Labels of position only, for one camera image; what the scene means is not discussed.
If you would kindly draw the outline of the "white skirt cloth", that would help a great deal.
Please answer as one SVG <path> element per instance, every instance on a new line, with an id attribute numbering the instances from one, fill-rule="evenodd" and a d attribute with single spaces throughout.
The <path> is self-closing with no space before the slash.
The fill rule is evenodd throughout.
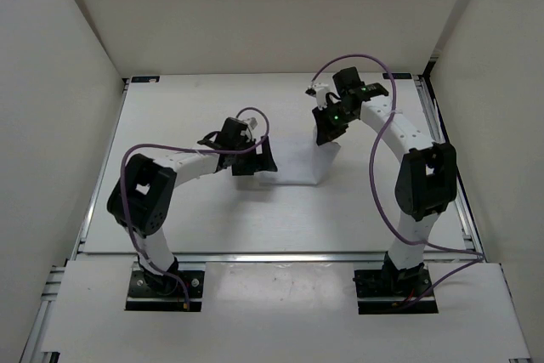
<path id="1" fill-rule="evenodd" d="M 284 139 L 271 144 L 271 152 L 278 168 L 276 172 L 257 174 L 260 184 L 318 185 L 326 178 L 341 145 L 329 142 L 317 145 L 313 139 Z"/>

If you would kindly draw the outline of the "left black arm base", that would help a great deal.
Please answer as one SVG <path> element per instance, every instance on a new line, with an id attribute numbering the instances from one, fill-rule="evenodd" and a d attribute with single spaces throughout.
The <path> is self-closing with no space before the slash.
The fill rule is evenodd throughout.
<path id="1" fill-rule="evenodd" d="M 127 296 L 126 311 L 140 312 L 192 312 L 201 311 L 205 283 L 203 266 L 189 269 L 178 268 L 178 276 L 185 284 L 189 302 L 186 303 L 183 288 L 170 277 L 153 275 L 140 266 L 132 267 Z"/>

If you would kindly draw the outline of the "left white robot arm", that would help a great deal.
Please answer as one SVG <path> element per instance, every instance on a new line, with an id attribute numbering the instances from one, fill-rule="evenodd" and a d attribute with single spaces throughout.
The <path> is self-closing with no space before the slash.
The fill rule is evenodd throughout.
<path id="1" fill-rule="evenodd" d="M 168 295 L 187 288 L 162 229 L 176 188 L 225 169 L 234 176 L 277 170 L 269 129 L 256 139 L 256 127 L 254 117 L 229 117 L 220 130 L 207 134 L 192 149 L 148 144 L 149 148 L 172 152 L 152 158 L 139 154 L 144 146 L 137 145 L 123 157 L 120 178 L 106 209 L 129 235 L 144 282 L 153 291 Z"/>

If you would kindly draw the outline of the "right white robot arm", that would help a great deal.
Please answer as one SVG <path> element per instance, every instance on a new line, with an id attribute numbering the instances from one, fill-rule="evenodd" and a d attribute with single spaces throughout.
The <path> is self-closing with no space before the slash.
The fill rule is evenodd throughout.
<path id="1" fill-rule="evenodd" d="M 382 286 L 394 295 L 414 286 L 423 274 L 423 253 L 439 216 L 456 198 L 456 150 L 437 143 L 393 107 L 393 97 L 380 83 L 364 83 L 354 67 L 332 77 L 335 90 L 311 85 L 316 143 L 342 136 L 355 120 L 376 131 L 377 139 L 399 161 L 394 196 L 400 209 L 394 242 L 382 266 Z"/>

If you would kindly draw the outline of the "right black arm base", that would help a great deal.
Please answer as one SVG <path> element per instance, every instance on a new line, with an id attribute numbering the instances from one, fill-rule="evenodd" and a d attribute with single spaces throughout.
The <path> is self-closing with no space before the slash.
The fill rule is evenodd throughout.
<path id="1" fill-rule="evenodd" d="M 386 257 L 380 269 L 356 269 L 353 282 L 360 315 L 439 313 L 424 263 L 410 269 L 396 269 Z"/>

